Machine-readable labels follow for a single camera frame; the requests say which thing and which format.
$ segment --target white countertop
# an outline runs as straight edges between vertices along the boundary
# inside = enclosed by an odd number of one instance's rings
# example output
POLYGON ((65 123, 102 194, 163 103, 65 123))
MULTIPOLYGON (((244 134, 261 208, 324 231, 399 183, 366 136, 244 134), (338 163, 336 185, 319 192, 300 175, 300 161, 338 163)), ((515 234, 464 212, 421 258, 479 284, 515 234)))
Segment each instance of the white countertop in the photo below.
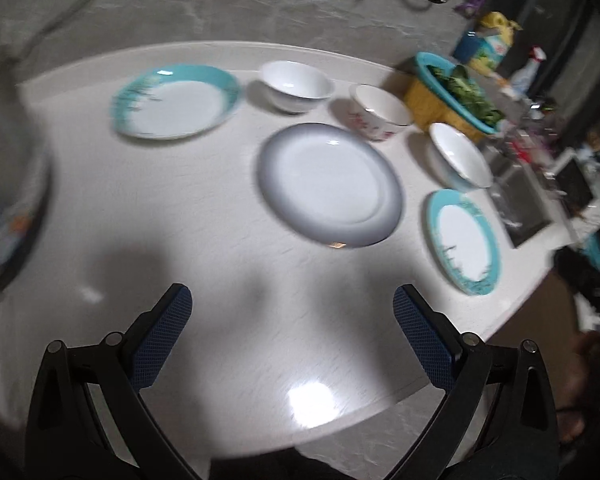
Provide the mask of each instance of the white countertop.
MULTIPOLYGON (((95 344, 124 331, 172 282, 192 291, 193 314, 142 396, 185 458, 311 440, 423 387, 427 378, 392 314, 404 283, 460 332, 484 339, 496 332, 568 234, 553 224, 514 250, 486 192, 470 193, 496 233, 502 275, 488 296, 460 292, 424 238, 422 204, 439 185, 422 165, 422 134, 374 144, 402 182, 406 211, 394 234, 371 247, 334 250, 302 238, 270 213, 255 185, 254 161, 267 137, 299 122, 340 125, 350 83, 380 84, 390 74, 315 50, 211 42, 115 52, 27 82, 27 100, 52 143, 55 191, 30 262, 0 298, 0 416, 26 421, 50 341, 95 344), (336 97, 303 116, 270 111, 249 83, 273 59, 317 66, 335 79, 336 97), (113 133, 115 92, 174 62, 230 70, 247 87, 238 113, 180 141, 113 133)), ((404 86, 403 76, 391 80, 404 86)))

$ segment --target plate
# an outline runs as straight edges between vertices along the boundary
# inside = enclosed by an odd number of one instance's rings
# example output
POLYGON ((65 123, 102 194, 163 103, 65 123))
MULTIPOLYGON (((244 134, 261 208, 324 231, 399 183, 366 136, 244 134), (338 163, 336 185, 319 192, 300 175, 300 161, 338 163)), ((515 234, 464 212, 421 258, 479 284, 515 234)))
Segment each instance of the plate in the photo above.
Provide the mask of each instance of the plate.
POLYGON ((234 76, 214 66, 156 68, 113 99, 115 129, 143 139, 179 139, 225 121, 240 99, 234 76))
POLYGON ((280 219, 332 247, 380 242, 402 217, 402 187, 391 165, 336 126, 295 124, 274 134, 260 152, 257 179, 280 219))
POLYGON ((489 294, 500 277, 500 251, 477 205, 452 189, 435 192, 427 207, 427 228, 436 255, 465 293, 489 294))

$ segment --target stainless steel sink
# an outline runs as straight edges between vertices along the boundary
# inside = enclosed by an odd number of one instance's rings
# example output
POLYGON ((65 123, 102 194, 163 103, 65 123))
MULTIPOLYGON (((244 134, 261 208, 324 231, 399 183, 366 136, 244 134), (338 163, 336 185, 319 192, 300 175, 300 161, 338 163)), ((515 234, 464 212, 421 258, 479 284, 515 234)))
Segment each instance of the stainless steel sink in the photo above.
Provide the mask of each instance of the stainless steel sink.
POLYGON ((550 225, 552 218, 531 168, 492 150, 483 150, 494 177, 488 193, 511 243, 518 247, 550 225))

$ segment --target bowl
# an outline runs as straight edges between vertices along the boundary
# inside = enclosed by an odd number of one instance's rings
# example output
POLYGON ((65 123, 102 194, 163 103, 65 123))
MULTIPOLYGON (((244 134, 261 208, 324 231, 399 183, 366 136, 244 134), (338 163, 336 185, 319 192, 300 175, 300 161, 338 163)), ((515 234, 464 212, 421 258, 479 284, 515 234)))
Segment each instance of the bowl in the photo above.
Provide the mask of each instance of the bowl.
POLYGON ((313 66, 295 61, 272 61, 260 68, 269 101, 289 114, 302 114, 326 101, 335 90, 333 81, 313 66))
POLYGON ((370 140, 387 140, 413 123, 411 111, 400 99, 371 85, 354 85, 350 90, 349 119, 370 140))
POLYGON ((429 133, 429 164, 443 184, 467 192, 493 183, 487 161, 464 133, 445 123, 433 123, 429 133))

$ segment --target plate rim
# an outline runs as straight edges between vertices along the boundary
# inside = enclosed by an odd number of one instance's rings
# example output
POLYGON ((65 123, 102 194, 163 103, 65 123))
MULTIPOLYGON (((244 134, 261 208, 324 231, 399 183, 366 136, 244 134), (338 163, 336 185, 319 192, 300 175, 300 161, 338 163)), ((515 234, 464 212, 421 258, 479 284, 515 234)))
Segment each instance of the plate rim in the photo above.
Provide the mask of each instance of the plate rim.
POLYGON ((460 290, 471 296, 485 296, 493 292, 500 279, 502 270, 500 248, 491 225, 485 218, 482 210, 472 200, 454 189, 439 189, 433 192, 427 204, 427 229, 438 261, 442 264, 443 269, 445 269, 452 282, 460 290), (475 219, 487 240, 491 258, 489 272, 483 279, 477 282, 462 275, 446 257, 437 222, 442 208, 447 205, 457 205, 467 211, 475 219))
POLYGON ((344 128, 333 126, 332 124, 315 122, 298 123, 276 131, 266 140, 266 142, 264 142, 260 149, 256 161, 256 180, 262 198, 273 214, 282 221, 287 228, 292 229, 304 238, 320 244, 338 247, 342 247, 341 244, 344 244, 344 246, 348 248, 371 246, 386 240, 391 236, 404 217, 404 186, 402 186, 400 178, 389 160, 354 133, 345 130, 344 128), (330 228, 327 224, 321 223, 320 221, 313 222, 311 217, 304 216, 304 218, 298 220, 298 218, 294 217, 291 206, 285 211, 286 206, 284 203, 289 202, 289 200, 284 193, 280 191, 280 188, 276 187, 276 179, 272 176, 272 172, 275 171, 275 158, 272 158, 272 156, 276 154, 276 150, 281 149, 280 143, 283 143, 282 146, 284 146, 284 143, 288 142, 287 139, 289 137, 307 135, 306 129, 315 126, 319 126, 322 129, 328 128, 334 135, 342 136, 347 142, 351 142, 356 147, 367 152, 371 155, 372 160, 377 163, 378 171, 385 176, 387 187, 386 190, 384 190, 384 193, 387 194, 387 198, 380 209, 385 210, 384 215, 386 215, 386 220, 384 221, 384 224, 390 226, 390 229, 380 230, 379 228, 376 228, 377 232, 382 233, 380 236, 372 236, 374 231, 370 230, 369 227, 372 220, 378 220, 378 214, 360 222, 356 227, 349 228, 348 232, 338 234, 336 232, 337 228, 334 230, 334 228, 330 228), (316 232, 320 231, 324 232, 325 235, 321 236, 316 234, 316 232))
MULTIPOLYGON (((182 80, 200 81, 200 79, 190 79, 190 78, 178 79, 177 81, 182 81, 182 80)), ((227 93, 228 93, 225 88, 220 88, 220 91, 224 95, 227 95, 227 93)), ((184 137, 190 137, 190 136, 194 136, 194 135, 209 131, 212 128, 215 128, 216 126, 218 126, 219 124, 224 123, 227 119, 229 119, 232 115, 234 115, 237 112, 238 105, 242 101, 243 97, 244 97, 244 91, 242 90, 242 87, 240 86, 240 82, 233 74, 231 74, 227 70, 223 70, 216 66, 206 65, 206 64, 176 63, 176 64, 170 64, 170 65, 165 65, 165 66, 159 66, 159 67, 155 67, 150 70, 147 70, 142 75, 139 75, 138 77, 133 79, 131 82, 124 85, 113 96, 113 99, 111 102, 111 107, 110 107, 110 115, 111 115, 111 119, 113 122, 114 130, 117 133, 122 134, 124 136, 133 137, 135 139, 147 139, 147 140, 183 139, 184 137), (181 71, 181 70, 191 70, 191 69, 195 70, 195 69, 200 69, 200 68, 203 68, 204 70, 211 69, 214 72, 221 73, 223 75, 228 76, 229 80, 235 87, 235 89, 233 89, 233 90, 236 92, 236 96, 235 96, 233 104, 231 104, 231 106, 227 110, 224 110, 221 114, 219 114, 218 117, 216 117, 216 120, 212 121, 204 128, 200 128, 200 129, 194 130, 192 132, 173 134, 173 135, 164 135, 164 136, 161 136, 158 134, 142 134, 142 133, 134 132, 131 129, 129 129, 128 124, 127 124, 127 121, 128 121, 127 114, 129 112, 129 106, 133 102, 135 102, 135 100, 136 100, 135 96, 138 95, 139 91, 141 91, 144 88, 151 88, 153 86, 159 86, 159 84, 157 84, 157 83, 169 84, 169 82, 167 82, 167 83, 160 82, 160 78, 165 75, 159 74, 158 72, 164 71, 164 72, 173 72, 174 73, 176 71, 181 71)))

